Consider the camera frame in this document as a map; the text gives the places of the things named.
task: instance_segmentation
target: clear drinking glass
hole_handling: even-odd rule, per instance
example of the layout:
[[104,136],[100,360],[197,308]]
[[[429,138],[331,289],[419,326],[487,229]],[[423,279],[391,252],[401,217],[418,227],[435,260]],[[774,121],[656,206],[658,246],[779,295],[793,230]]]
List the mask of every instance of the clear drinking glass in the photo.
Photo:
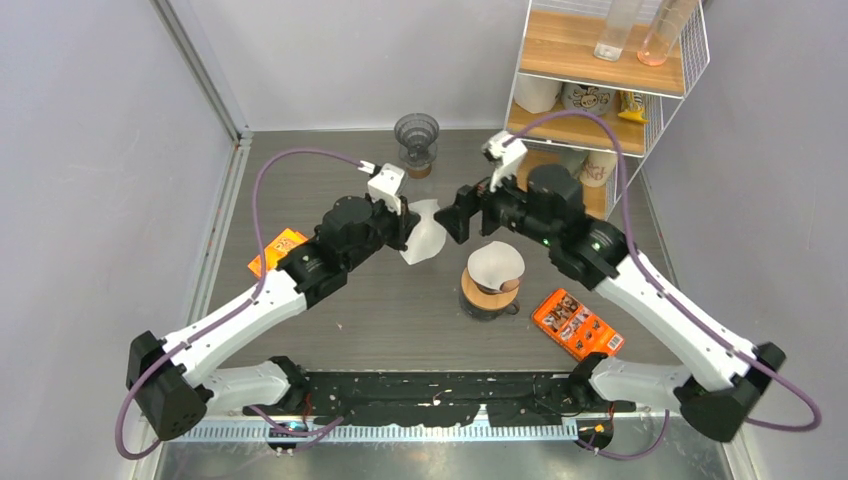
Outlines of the clear drinking glass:
[[614,0],[612,2],[607,13],[604,31],[601,32],[601,38],[595,45],[596,57],[610,62],[621,57],[621,51],[624,50],[624,44],[627,43],[633,24],[636,23],[639,9],[642,8],[642,1]]
[[665,63],[671,47],[680,37],[683,27],[698,7],[700,0],[664,0],[651,23],[648,36],[636,54],[645,65],[656,67]]

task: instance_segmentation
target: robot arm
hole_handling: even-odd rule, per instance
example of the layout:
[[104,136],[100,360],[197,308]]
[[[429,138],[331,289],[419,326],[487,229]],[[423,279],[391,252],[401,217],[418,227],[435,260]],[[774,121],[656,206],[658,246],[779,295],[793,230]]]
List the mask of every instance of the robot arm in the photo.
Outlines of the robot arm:
[[[135,397],[160,440],[184,434],[209,413],[247,405],[300,403],[306,380],[286,357],[253,367],[218,367],[272,326],[303,313],[343,287],[348,273],[383,246],[405,250],[407,238],[420,220],[400,196],[405,180],[403,170],[387,164],[373,174],[364,197],[346,196],[336,201],[315,227],[315,235],[267,273],[258,296],[251,288],[182,330],[161,339],[148,331],[133,340],[127,388],[166,351],[189,344],[159,368]],[[196,332],[252,298],[255,300],[240,313],[190,342]]]
[[[565,168],[539,166],[530,172],[527,191],[519,189],[514,174],[527,149],[510,138],[501,132],[483,146],[495,167],[493,176],[460,188],[453,205],[436,213],[436,221],[463,243],[469,237],[470,218],[479,212],[482,235],[505,227],[547,247],[551,263],[562,274],[622,307],[683,362],[676,367],[642,365],[591,354],[572,375],[581,385],[574,393],[587,406],[597,400],[630,400],[679,411],[707,437],[730,441],[770,379],[710,338],[646,281],[624,234],[586,214],[582,186]],[[772,369],[781,366],[785,356],[780,349],[773,344],[754,346],[730,332],[638,255],[666,293],[736,351]]]

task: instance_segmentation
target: barcode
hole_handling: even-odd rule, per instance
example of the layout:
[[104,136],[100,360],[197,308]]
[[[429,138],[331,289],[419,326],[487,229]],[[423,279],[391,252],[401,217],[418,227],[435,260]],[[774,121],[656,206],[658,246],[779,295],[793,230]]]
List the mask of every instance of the barcode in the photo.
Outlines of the barcode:
[[618,345],[621,344],[622,340],[623,338],[621,338],[621,335],[616,335],[612,337],[612,340],[610,340],[610,343],[607,344],[607,347],[610,350],[615,350],[616,348],[618,348]]

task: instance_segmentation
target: mug handle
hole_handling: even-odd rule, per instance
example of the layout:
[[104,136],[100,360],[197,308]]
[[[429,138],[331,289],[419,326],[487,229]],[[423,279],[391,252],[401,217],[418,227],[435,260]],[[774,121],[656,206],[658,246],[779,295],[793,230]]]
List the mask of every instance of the mug handle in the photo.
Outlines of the mug handle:
[[518,300],[513,300],[512,303],[506,306],[504,309],[504,313],[507,315],[515,315],[521,310],[521,304],[518,303]]

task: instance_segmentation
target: paper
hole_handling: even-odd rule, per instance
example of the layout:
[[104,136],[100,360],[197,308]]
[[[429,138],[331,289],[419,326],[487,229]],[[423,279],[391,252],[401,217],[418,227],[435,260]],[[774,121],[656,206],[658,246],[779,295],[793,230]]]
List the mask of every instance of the paper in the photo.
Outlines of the paper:
[[439,225],[433,215],[439,211],[439,201],[436,199],[419,200],[409,204],[409,210],[421,215],[421,221],[412,229],[406,240],[407,249],[400,256],[409,265],[435,257],[445,246],[447,232]]
[[492,242],[468,257],[468,274],[482,287],[509,291],[518,286],[518,280],[524,275],[524,258],[513,246]]

